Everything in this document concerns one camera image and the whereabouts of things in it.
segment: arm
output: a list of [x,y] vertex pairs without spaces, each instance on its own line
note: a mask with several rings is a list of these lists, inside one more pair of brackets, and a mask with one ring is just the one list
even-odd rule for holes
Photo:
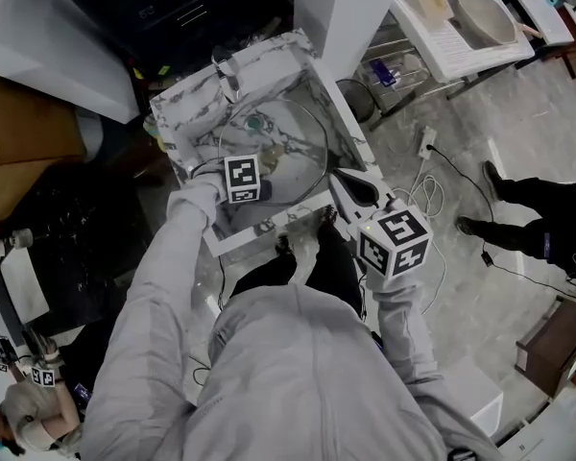
[[14,362],[12,364],[9,364],[9,372],[11,372],[11,375],[13,379],[15,379],[15,382],[23,382],[24,380],[26,380],[26,377],[24,377],[24,375],[21,374],[21,371]]
[[491,440],[461,412],[437,372],[431,339],[420,314],[419,287],[406,277],[383,281],[372,272],[367,281],[379,302],[384,355],[440,432],[448,451],[467,448],[480,460],[501,460]]
[[47,433],[57,441],[77,428],[80,421],[77,406],[63,381],[56,384],[56,396],[60,405],[60,414],[43,420],[41,423]]
[[182,392],[190,291],[201,235],[215,220],[219,180],[201,176],[171,194],[167,223],[136,270],[96,379],[83,459],[144,461],[163,443],[180,455],[193,409]]

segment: foot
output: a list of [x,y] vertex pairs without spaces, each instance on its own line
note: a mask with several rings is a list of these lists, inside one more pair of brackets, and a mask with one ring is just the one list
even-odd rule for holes
[[491,194],[496,200],[501,200],[499,196],[499,184],[503,181],[503,178],[499,176],[499,172],[490,160],[485,161],[482,165],[482,172],[484,177],[489,183],[489,188],[491,189]]
[[276,241],[276,253],[278,256],[282,255],[293,255],[292,247],[290,246],[290,240],[288,239],[288,234],[280,234]]
[[463,215],[460,217],[457,217],[457,220],[454,221],[454,227],[457,228],[458,232],[461,232],[465,235],[475,235],[475,228],[473,226],[473,223],[475,222],[475,220],[470,219],[468,217],[464,217]]
[[337,210],[335,209],[335,207],[332,205],[325,206],[323,216],[320,218],[320,226],[318,230],[334,228],[336,220],[337,220]]

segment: person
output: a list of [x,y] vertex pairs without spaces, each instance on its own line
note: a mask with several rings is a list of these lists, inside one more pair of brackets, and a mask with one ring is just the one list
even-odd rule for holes
[[222,179],[204,172],[170,196],[96,379],[83,461],[501,460],[437,373],[421,287],[408,278],[368,274],[383,352],[375,344],[330,211],[305,285],[289,283],[296,261],[285,237],[276,259],[237,283],[210,335],[198,406],[187,400],[195,265],[226,199]]
[[0,404],[0,449],[15,456],[26,449],[57,450],[66,456],[78,451],[79,413],[60,377],[60,353],[56,344],[50,343],[45,360],[56,371],[55,388],[38,386],[32,376],[23,376],[16,364],[9,365],[16,383],[9,386]]
[[519,227],[460,216],[457,230],[499,248],[544,259],[564,270],[569,279],[576,279],[576,183],[504,180],[489,160],[483,170],[495,199],[527,206],[540,218]]

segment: white container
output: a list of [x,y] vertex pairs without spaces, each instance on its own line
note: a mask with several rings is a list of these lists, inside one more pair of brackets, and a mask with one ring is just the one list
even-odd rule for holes
[[494,0],[458,0],[459,11],[470,28],[497,44],[516,41],[513,20]]
[[499,428],[503,391],[468,356],[442,374],[464,412],[491,437]]

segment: leg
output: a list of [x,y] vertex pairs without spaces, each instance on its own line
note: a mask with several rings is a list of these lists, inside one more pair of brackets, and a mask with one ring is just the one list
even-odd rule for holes
[[272,259],[258,268],[254,268],[247,275],[237,281],[232,291],[233,298],[246,290],[256,287],[285,285],[290,281],[297,270],[297,260],[291,251],[280,253],[278,257]]
[[576,215],[576,184],[559,184],[538,178],[503,180],[492,162],[485,162],[484,174],[494,194],[504,202],[527,206],[540,217],[565,220]]
[[363,303],[348,243],[332,225],[321,226],[318,242],[316,265],[305,285],[338,297],[360,316]]
[[65,364],[63,375],[70,391],[79,383],[88,391],[93,391],[116,319],[117,314],[86,325],[73,343],[60,347]]
[[481,237],[504,250],[520,251],[536,259],[544,259],[545,226],[542,219],[519,227],[459,217],[457,228],[462,233]]

